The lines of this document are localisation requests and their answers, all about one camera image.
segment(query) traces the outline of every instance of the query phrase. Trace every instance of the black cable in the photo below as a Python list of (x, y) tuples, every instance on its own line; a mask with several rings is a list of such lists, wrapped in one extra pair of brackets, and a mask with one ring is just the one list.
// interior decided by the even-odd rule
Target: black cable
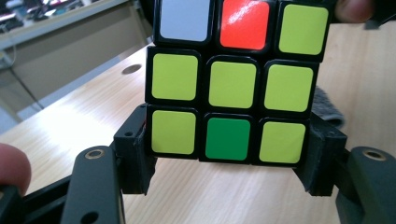
[(12, 69), (12, 67), (9, 67), (9, 72), (11, 73), (12, 76), (14, 76), (18, 82), (21, 84), (21, 86), (25, 89), (25, 91), (29, 94), (30, 97), (32, 97), (32, 99), (35, 101), (36, 104), (38, 104), (38, 106), (41, 109), (44, 109), (44, 106), (42, 104), (40, 104), (40, 102), (38, 102), (37, 98), (35, 98), (35, 96), (32, 94), (32, 92), (29, 90), (29, 88), (23, 83), (23, 81), (17, 76), (17, 74), (15, 73), (14, 69)]

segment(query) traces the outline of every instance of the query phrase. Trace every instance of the fingertip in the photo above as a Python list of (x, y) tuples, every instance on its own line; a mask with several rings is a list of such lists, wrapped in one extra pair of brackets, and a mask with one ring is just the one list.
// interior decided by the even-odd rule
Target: fingertip
[(374, 12), (373, 0), (339, 0), (335, 6), (335, 17), (341, 22), (365, 22)]
[(24, 152), (0, 143), (0, 185), (15, 185), (24, 195), (32, 177), (30, 162)]

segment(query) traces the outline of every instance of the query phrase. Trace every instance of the wall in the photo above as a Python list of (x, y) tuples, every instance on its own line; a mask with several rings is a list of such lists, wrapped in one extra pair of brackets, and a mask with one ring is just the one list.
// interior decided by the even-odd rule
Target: wall
[[(124, 3), (18, 45), (13, 70), (40, 99), (127, 49), (140, 49), (144, 33), (139, 16)], [(8, 70), (0, 71), (0, 98), (14, 113), (33, 102)]]

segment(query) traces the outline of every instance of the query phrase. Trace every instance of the finger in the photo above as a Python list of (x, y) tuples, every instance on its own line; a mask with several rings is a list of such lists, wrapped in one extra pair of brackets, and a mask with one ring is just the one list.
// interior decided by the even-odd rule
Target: finger
[(365, 22), (374, 14), (374, 0), (339, 0), (335, 17), (342, 22)]
[(21, 195), (26, 193), (31, 179), (30, 162), (19, 149), (0, 143), (0, 185), (15, 185)]

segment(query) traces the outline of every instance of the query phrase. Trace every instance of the rubik's cube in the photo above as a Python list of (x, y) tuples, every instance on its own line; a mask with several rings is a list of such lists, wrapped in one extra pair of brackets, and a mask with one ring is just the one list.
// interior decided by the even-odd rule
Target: rubik's cube
[(156, 1), (147, 153), (297, 166), (332, 9), (314, 1)]

